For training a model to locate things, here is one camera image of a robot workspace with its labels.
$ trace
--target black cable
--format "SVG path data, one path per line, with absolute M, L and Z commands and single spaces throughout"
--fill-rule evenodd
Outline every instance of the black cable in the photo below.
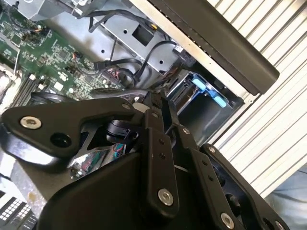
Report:
M 157 49 L 159 46 L 162 46 L 162 45 L 165 45 L 165 44 L 172 44 L 172 45 L 177 45 L 176 42 L 173 42 L 173 41 L 162 41 L 162 42 L 159 42 L 157 43 L 153 48 L 152 50 L 147 54 L 141 68 L 134 74 L 134 78 L 135 80 L 139 80 L 141 75 L 144 73 L 144 70 L 146 68 L 146 65 L 147 65 L 147 62 L 151 56 L 151 54 L 154 52 L 155 49 Z
M 16 1 L 16 3 L 14 5 L 12 5 L 11 7 L 9 7 L 7 9 L 7 15 L 9 17 L 9 20 L 11 21 L 11 23 L 13 25 L 15 25 L 16 27 L 19 28 L 19 30 L 22 30 L 22 31 L 28 31 L 28 32 L 38 32 L 40 31 L 40 29 L 32 29 L 32 28 L 24 28 L 23 26 L 19 25 L 13 18 L 12 18 L 12 10 L 13 9 L 16 9 L 18 10 L 18 5 L 19 5 L 19 1 Z
M 124 97 L 131 95 L 140 95 L 142 97 L 146 96 L 148 90 L 144 89 L 133 89 L 133 90 L 125 90 L 119 92 L 106 92 L 104 88 L 93 89 L 90 92 L 90 95 L 93 98 L 109 98 L 109 97 Z
M 117 42 L 117 38 L 114 39 L 114 44 L 113 44 L 111 55 L 110 55 L 110 61 L 112 61 L 112 59 L 113 59 L 113 54 L 114 54 L 116 42 Z
M 107 20 L 109 20 L 111 17 L 113 17 L 115 15 L 123 16 L 123 17 L 129 18 L 131 20 L 137 21 L 144 29 L 146 29 L 150 33 L 154 33 L 156 31 L 156 29 L 158 29 L 158 28 L 151 27 L 151 25 L 153 24 L 151 21 L 149 21 L 145 18 L 142 18 L 140 16 L 137 16 L 137 15 L 135 15 L 135 14 L 133 14 L 130 11 L 127 11 L 127 10 L 94 11 L 94 12 L 89 13 L 88 15 L 83 15 L 83 16 L 80 16 L 80 17 L 77 17 L 77 18 L 80 19 L 80 18 L 83 18 L 83 17 L 93 18 L 93 17 L 104 16 L 101 20 L 99 20 L 95 24 L 90 24 L 89 32 L 92 33 L 101 23 L 106 23 Z
M 51 102 L 74 102 L 75 100 L 60 94 L 49 93 L 49 92 L 32 92 L 31 99 L 46 99 Z
M 94 18 L 90 17 L 90 24 L 88 26 L 88 31 L 90 31 L 90 29 L 92 28 L 93 24 L 94 24 Z
M 96 73 L 85 72 L 83 69 L 80 68 L 79 63 L 78 63 L 78 61 L 77 61 L 77 58 L 73 57 L 72 59 L 73 59 L 73 61 L 75 62 L 78 71 L 79 71 L 80 73 L 82 73 L 83 75 L 91 76 L 91 77 L 92 77 L 92 76 L 97 76 L 97 75 L 101 74 L 101 72 L 102 72 L 102 71 L 98 71 L 98 72 L 96 72 Z
M 31 95 L 31 99 L 33 101 L 40 102 L 40 103 L 43 103 L 43 104 L 54 103 L 54 101 L 52 101 L 50 99 L 46 99 L 44 97 L 40 97 L 40 96 L 37 96 L 37 95 Z
M 115 61 L 103 61 L 101 63 L 105 63 L 106 67 L 102 68 L 102 69 L 99 69 L 100 71 L 103 71 L 105 69 L 109 69 L 113 66 L 117 66 L 117 65 L 120 65 L 120 64 L 126 64 L 126 63 L 132 63 L 132 64 L 138 64 L 140 66 L 142 66 L 142 62 L 138 59 L 135 59 L 135 58 L 124 58 L 124 59 L 120 59 L 120 60 L 115 60 Z M 152 74 L 153 74 L 153 71 L 151 69 L 151 67 L 148 66 L 148 76 L 150 77 Z M 136 79 L 134 78 L 134 74 L 127 74 L 126 72 L 124 72 L 126 75 L 128 75 L 132 81 L 133 81 L 133 85 L 136 84 Z

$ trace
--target screw hole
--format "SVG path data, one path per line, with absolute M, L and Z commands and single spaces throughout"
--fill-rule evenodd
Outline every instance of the screw hole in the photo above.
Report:
M 164 155 L 163 153 L 160 153 L 160 154 L 159 154 L 159 157 L 160 157 L 161 159 L 165 160 L 165 155 Z
M 163 141 L 162 139 L 159 139 L 159 143 L 160 143 L 161 145 L 164 145 L 164 141 Z
M 59 148 L 67 148 L 71 145 L 71 138 L 65 133 L 54 133 L 50 137 L 50 141 L 53 145 Z

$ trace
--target chip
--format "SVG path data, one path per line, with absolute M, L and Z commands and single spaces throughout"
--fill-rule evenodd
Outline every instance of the chip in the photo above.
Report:
M 92 78 L 91 76 L 86 76 L 84 80 L 85 80 L 87 83 L 90 83 L 90 82 L 92 81 L 92 79 L 93 79 L 93 78 Z
M 62 58 L 63 60 L 65 60 L 67 58 L 67 53 L 63 50 L 61 50 L 61 52 L 59 53 L 60 58 Z
M 19 46 L 20 46 L 20 43 L 21 43 L 21 38 L 20 38 L 20 36 L 14 34 L 14 36 L 13 36 L 12 39 L 11 39 L 11 42 L 12 42 L 14 45 L 16 45 L 17 47 L 19 47 Z

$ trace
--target bolt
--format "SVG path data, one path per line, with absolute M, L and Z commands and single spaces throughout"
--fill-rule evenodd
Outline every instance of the bolt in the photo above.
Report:
M 282 226 L 281 223 L 279 223 L 278 221 L 275 221 L 275 224 L 277 225 L 278 229 L 284 230 L 284 227 Z
M 165 155 L 163 153 L 160 153 L 159 157 L 161 157 L 161 159 L 165 160 Z
M 231 219 L 231 217 L 230 217 L 227 213 L 222 213 L 222 214 L 221 214 L 221 219 L 222 219 L 222 222 L 223 222 L 229 229 L 234 229 L 234 228 L 235 228 L 235 224 L 234 224 L 233 220 Z
M 130 109 L 130 106 L 127 105 L 127 104 L 122 104 L 122 106 L 123 106 L 125 109 Z
M 159 115 L 156 114 L 156 113 L 152 113 L 152 115 L 153 115 L 155 118 L 158 118 L 158 117 L 159 117 Z
M 211 152 L 211 153 L 215 153 L 215 149 L 213 148 L 213 147 L 211 147 L 211 146 L 209 146 L 209 151 Z
M 189 131 L 187 128 L 183 128 L 182 130 L 183 130 L 183 132 L 185 132 L 186 134 L 190 134 L 190 131 Z
M 166 206 L 171 206 L 174 202 L 173 195 L 165 188 L 158 191 L 159 200 Z
M 28 129 L 38 129 L 42 126 L 42 122 L 33 116 L 25 116 L 20 120 L 20 124 Z

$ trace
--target black panel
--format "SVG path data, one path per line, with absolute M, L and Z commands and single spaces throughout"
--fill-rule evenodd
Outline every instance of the black panel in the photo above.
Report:
M 149 1 L 251 94 L 265 93 L 278 79 L 279 72 L 273 65 L 209 2 Z
M 204 143 L 234 112 L 221 108 L 211 97 L 198 94 L 179 115 L 179 121 L 193 135 L 196 143 Z

